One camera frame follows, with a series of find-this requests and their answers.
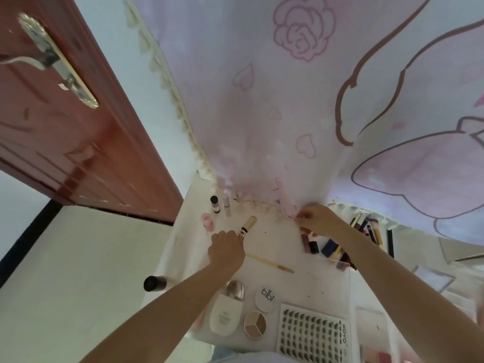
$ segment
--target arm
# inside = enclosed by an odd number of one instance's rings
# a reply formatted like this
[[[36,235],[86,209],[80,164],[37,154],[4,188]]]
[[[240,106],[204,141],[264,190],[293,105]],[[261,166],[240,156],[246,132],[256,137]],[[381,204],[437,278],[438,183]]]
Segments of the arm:
[[[210,264],[138,311],[81,363],[163,363],[192,323],[244,262],[243,238],[212,235]]]
[[[304,207],[296,222],[341,245],[422,360],[482,362],[484,331],[365,235],[319,204]]]

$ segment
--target desk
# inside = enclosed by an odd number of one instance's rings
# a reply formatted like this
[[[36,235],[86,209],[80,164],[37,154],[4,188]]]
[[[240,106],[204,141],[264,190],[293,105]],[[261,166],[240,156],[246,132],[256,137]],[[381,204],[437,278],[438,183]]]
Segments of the desk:
[[[199,177],[194,180],[154,275],[166,275],[180,282],[208,264],[206,255],[210,240],[201,224],[200,216],[211,211],[209,198],[213,195],[212,188],[213,184],[207,180]],[[222,193],[217,195],[221,202]],[[225,216],[223,208],[216,216],[215,232],[231,229],[238,231],[250,215],[255,215],[257,223],[245,237],[246,252],[277,262],[295,272],[290,274],[246,257],[243,266],[233,277],[234,280],[241,281],[245,287],[241,319],[243,320],[249,311],[257,309],[256,290],[263,285],[271,286],[280,302],[349,320],[351,346],[348,350],[351,351],[352,361],[359,361],[356,307],[361,306],[386,314],[359,272],[352,268],[341,271],[323,255],[305,254],[298,227],[291,220],[280,220],[274,213],[264,213],[260,207],[253,207],[248,203],[240,205],[233,200],[230,202],[230,208],[230,218]],[[349,223],[352,212],[348,209],[343,211],[342,218]],[[381,233],[385,244],[386,232]],[[143,306],[158,296],[159,293],[147,293]],[[189,332],[187,336],[240,351],[275,351],[280,305],[277,305],[274,311],[265,314],[267,332],[262,339],[253,341],[245,335],[242,323],[231,336],[223,338],[214,334],[208,325],[213,302],[212,299],[206,309],[201,330],[196,333]],[[387,324],[389,331],[399,335],[388,316]],[[397,352],[396,342],[391,347],[393,352]],[[396,358],[396,354],[393,354],[394,361],[398,361]]]

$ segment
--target wall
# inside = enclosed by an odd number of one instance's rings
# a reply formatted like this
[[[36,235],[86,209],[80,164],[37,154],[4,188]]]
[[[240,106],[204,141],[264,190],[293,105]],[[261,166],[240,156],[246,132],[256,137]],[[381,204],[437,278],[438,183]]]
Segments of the wall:
[[[64,207],[0,289],[0,361],[79,362],[140,308],[171,229]]]
[[[121,0],[74,0],[183,197],[197,170],[168,91],[148,69],[138,34],[126,25]]]
[[[0,259],[47,202],[47,196],[0,170]]]

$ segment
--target door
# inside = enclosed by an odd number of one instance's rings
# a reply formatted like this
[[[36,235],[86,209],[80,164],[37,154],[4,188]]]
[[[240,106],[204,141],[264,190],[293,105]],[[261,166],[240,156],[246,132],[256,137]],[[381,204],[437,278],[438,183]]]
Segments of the door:
[[[0,15],[1,168],[64,204],[174,222],[183,199],[73,0],[0,0]],[[58,61],[12,61],[45,58],[22,18],[43,26],[97,108]]]

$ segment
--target white compact case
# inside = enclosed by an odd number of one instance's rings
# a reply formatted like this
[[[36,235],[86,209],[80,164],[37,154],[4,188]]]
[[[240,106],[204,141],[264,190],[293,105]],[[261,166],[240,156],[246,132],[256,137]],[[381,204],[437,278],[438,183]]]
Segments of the white compact case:
[[[219,336],[231,335],[240,323],[244,306],[244,286],[231,280],[215,299],[210,314],[210,329]]]

